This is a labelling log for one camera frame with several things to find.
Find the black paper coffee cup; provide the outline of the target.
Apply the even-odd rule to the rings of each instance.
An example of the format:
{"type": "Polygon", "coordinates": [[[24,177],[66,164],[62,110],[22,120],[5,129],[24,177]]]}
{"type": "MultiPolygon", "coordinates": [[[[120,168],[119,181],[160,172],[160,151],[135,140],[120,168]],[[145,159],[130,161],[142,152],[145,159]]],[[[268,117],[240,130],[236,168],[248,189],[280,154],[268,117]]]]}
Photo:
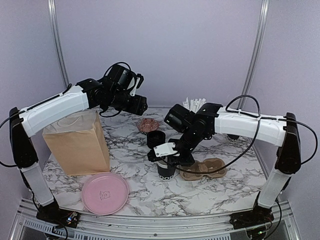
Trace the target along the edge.
{"type": "Polygon", "coordinates": [[[157,162],[157,173],[162,181],[169,181],[175,175],[176,169],[163,160],[157,162]]]}

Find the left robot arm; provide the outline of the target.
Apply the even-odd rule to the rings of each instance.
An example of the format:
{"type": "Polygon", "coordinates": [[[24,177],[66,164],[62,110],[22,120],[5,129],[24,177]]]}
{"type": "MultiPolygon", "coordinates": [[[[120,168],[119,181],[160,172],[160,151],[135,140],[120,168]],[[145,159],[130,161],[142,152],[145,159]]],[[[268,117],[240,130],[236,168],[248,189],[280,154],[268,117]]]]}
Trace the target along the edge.
{"type": "Polygon", "coordinates": [[[49,189],[39,166],[39,159],[31,138],[40,131],[46,134],[64,133],[75,124],[81,112],[109,108],[118,113],[127,112],[141,116],[148,108],[147,99],[137,95],[144,81],[125,62],[111,65],[99,80],[88,78],[69,84],[67,89],[32,106],[14,107],[9,112],[9,138],[14,167],[19,168],[26,186],[34,194],[44,215],[53,223],[63,219],[63,211],[49,189]]]}

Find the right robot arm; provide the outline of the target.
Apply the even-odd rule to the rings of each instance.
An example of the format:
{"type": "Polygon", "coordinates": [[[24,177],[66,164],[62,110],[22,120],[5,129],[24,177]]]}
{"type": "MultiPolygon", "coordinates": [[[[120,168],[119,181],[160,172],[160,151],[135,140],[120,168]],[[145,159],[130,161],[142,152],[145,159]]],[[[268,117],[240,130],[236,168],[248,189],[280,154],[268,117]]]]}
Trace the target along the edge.
{"type": "Polygon", "coordinates": [[[227,109],[216,103],[205,103],[193,112],[176,104],[164,121],[182,135],[180,139],[155,146],[147,154],[150,162],[167,158],[173,166],[191,166],[195,162],[192,151],[201,141],[209,140],[215,134],[247,137],[278,147],[274,168],[258,194],[257,206],[247,214],[252,224],[260,223],[267,216],[267,209],[273,206],[290,177],[302,165],[299,131],[292,113],[285,117],[254,116],[253,113],[227,109]]]}

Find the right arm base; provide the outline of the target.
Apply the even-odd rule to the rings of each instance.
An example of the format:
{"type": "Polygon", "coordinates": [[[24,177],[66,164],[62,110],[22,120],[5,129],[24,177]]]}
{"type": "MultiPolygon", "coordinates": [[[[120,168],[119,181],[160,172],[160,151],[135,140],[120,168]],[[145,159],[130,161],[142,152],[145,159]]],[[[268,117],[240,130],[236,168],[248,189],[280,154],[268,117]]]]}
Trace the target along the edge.
{"type": "Polygon", "coordinates": [[[272,208],[259,206],[256,200],[251,210],[231,214],[229,223],[237,230],[269,223],[274,219],[272,208]]]}

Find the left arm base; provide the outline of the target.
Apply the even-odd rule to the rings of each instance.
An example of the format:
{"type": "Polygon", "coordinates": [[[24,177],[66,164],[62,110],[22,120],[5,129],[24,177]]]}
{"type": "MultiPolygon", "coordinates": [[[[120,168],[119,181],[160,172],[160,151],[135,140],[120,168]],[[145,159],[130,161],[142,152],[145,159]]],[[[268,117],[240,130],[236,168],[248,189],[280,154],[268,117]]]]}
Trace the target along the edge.
{"type": "Polygon", "coordinates": [[[79,217],[80,214],[77,211],[60,208],[55,199],[46,206],[40,205],[36,215],[36,218],[39,220],[70,228],[76,228],[78,226],[79,217]]]}

